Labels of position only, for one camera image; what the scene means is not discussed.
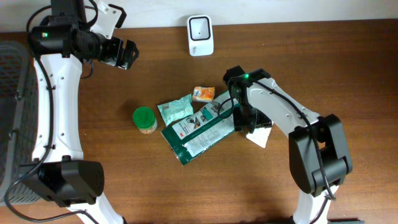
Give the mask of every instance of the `plastic wrapper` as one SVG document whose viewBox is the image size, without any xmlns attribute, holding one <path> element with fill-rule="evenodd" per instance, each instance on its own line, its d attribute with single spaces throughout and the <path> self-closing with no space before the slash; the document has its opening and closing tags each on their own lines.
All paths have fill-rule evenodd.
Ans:
<svg viewBox="0 0 398 224">
<path fill-rule="evenodd" d="M 163 137 L 183 165 L 234 132 L 233 115 L 225 119 L 217 115 L 218 107 L 227 99 L 229 93 L 226 91 L 195 114 L 162 130 Z M 231 102 L 227 101 L 220 115 L 229 114 L 231 107 Z"/>
<path fill-rule="evenodd" d="M 214 87 L 196 86 L 193 89 L 192 101 L 205 102 L 205 103 L 212 102 L 215 93 L 216 93 L 216 88 Z"/>
<path fill-rule="evenodd" d="M 158 105 L 157 107 L 160 111 L 160 114 L 162 115 L 166 126 L 168 126 L 173 121 L 192 115 L 193 108 L 191 102 L 192 96 L 191 94 L 189 94 L 179 100 L 174 100 L 169 103 Z"/>
</svg>

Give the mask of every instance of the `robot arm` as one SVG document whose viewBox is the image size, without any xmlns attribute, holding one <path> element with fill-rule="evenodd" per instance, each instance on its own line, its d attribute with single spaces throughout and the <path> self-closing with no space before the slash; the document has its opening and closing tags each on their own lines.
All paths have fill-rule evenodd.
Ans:
<svg viewBox="0 0 398 224">
<path fill-rule="evenodd" d="M 329 198 L 353 169 L 341 121 L 333 114 L 321 117 L 302 106 L 263 69 L 245 73 L 237 66 L 226 72 L 224 82 L 231 97 L 239 102 L 233 110 L 234 124 L 239 123 L 235 126 L 236 131 L 247 126 L 252 133 L 254 128 L 261 126 L 258 116 L 253 115 L 263 113 L 289 139 L 290 173 L 300 188 L 298 207 L 291 222 L 327 223 Z M 322 162 L 318 160 L 315 142 L 309 134 L 311 131 L 315 141 L 325 142 L 325 147 L 320 149 Z M 325 178 L 320 166 L 323 166 Z"/>
<path fill-rule="evenodd" d="M 18 180 L 46 201 L 67 207 L 84 223 L 126 223 L 103 193 L 104 171 L 99 162 L 83 160 L 78 135 L 78 86 L 83 60 L 130 69 L 139 52 L 133 41 L 113 37 L 126 13 L 123 8 L 90 0 L 96 12 L 87 22 L 83 0 L 51 0 L 52 15 L 28 34 L 34 53 L 38 91 L 39 125 L 32 160 L 20 166 Z M 33 222 L 43 222 L 20 214 Z"/>
</svg>

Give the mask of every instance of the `wooden table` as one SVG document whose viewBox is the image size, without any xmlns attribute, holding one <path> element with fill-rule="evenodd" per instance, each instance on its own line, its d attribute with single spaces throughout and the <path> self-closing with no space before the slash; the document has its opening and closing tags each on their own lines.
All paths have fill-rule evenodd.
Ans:
<svg viewBox="0 0 398 224">
<path fill-rule="evenodd" d="M 85 159 L 99 161 L 105 192 L 129 223 L 254 223 L 290 217 L 299 189 L 289 172 L 287 138 L 274 127 L 265 149 L 234 133 L 186 166 L 160 134 L 156 105 L 195 86 L 226 90 L 226 69 L 266 69 L 290 96 L 343 122 L 354 171 L 328 218 L 398 220 L 398 20 L 214 26 L 215 51 L 188 53 L 187 29 L 123 29 L 141 52 L 130 70 L 95 62 L 79 89 Z M 25 42 L 25 34 L 2 34 Z M 83 75 L 88 73 L 85 67 Z M 202 104 L 194 103 L 195 108 Z M 159 122 L 141 134 L 132 113 L 149 106 Z M 54 203 L 21 205 L 39 218 L 66 212 Z M 25 223 L 0 208 L 1 223 Z M 77 217 L 54 223 L 79 223 Z"/>
</svg>

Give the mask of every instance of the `black cable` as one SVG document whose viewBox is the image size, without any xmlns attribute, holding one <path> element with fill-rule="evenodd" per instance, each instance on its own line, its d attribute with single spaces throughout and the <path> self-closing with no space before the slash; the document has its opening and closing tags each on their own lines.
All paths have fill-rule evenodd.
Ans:
<svg viewBox="0 0 398 224">
<path fill-rule="evenodd" d="M 95 19 L 95 22 L 96 22 L 96 21 L 97 21 L 97 18 L 98 18 L 98 7 L 97 7 L 97 4 L 95 4 L 94 7 L 85 6 L 85 8 L 86 8 L 86 9 L 95 10 L 95 17 L 94 17 L 94 19 Z M 27 21 L 27 23 L 26 23 L 26 32 L 29 32 L 30 24 L 32 23 L 33 19 L 34 19 L 37 15 L 39 15 L 41 12 L 43 12 L 44 10 L 47 10 L 47 9 L 51 9 L 51 6 L 44 6 L 43 8 L 41 8 L 41 9 L 35 11 L 35 12 L 29 17 L 29 19 L 28 19 L 28 21 Z M 49 16 L 46 16 L 46 17 L 43 19 L 43 21 L 46 20 L 46 19 L 49 19 Z"/>
<path fill-rule="evenodd" d="M 231 107 L 231 112 L 229 112 L 229 115 L 227 115 L 227 116 L 221 116 L 221 115 L 220 115 L 220 110 L 222 109 L 223 105 L 224 105 L 226 102 L 228 102 L 228 100 L 231 100 L 231 105 L 232 105 L 232 107 Z M 228 118 L 229 116 L 232 115 L 233 110 L 234 110 L 234 100 L 233 100 L 232 97 L 231 97 L 231 98 L 225 100 L 224 102 L 222 102 L 222 104 L 220 104 L 220 106 L 218 107 L 218 110 L 217 110 L 217 116 L 220 117 L 220 118 L 223 118 L 223 119 Z"/>
<path fill-rule="evenodd" d="M 91 77 L 93 75 L 93 73 L 94 73 L 94 62 L 92 60 L 90 60 L 90 65 L 91 65 L 90 74 L 88 74 L 85 77 L 81 77 L 80 79 L 86 79 L 86 78 L 89 78 L 89 77 Z"/>
<path fill-rule="evenodd" d="M 39 26 L 47 26 L 50 22 L 50 16 L 45 16 Z"/>
<path fill-rule="evenodd" d="M 35 11 L 35 13 L 33 13 L 33 14 L 30 16 L 29 20 L 28 20 L 27 23 L 26 23 L 26 32 L 29 32 L 30 23 L 32 22 L 32 20 L 33 20 L 37 15 L 39 15 L 42 11 L 44 11 L 44 10 L 46 10 L 46 9 L 51 9 L 51 6 L 44 6 L 43 8 L 41 8 L 41 9 Z"/>
<path fill-rule="evenodd" d="M 94 6 L 94 10 L 95 10 L 95 16 L 94 18 L 87 22 L 87 24 L 85 24 L 81 29 L 85 30 L 85 29 L 90 29 L 90 27 L 92 27 L 96 22 L 97 22 L 97 18 L 98 18 L 98 6 L 97 4 L 94 2 L 94 0 L 88 0 L 93 6 Z"/>
<path fill-rule="evenodd" d="M 326 205 L 328 204 L 329 198 L 325 197 L 325 200 L 322 203 L 321 209 L 319 210 L 317 216 L 310 222 L 310 224 L 314 224 L 318 221 L 318 219 L 321 217 Z"/>
</svg>

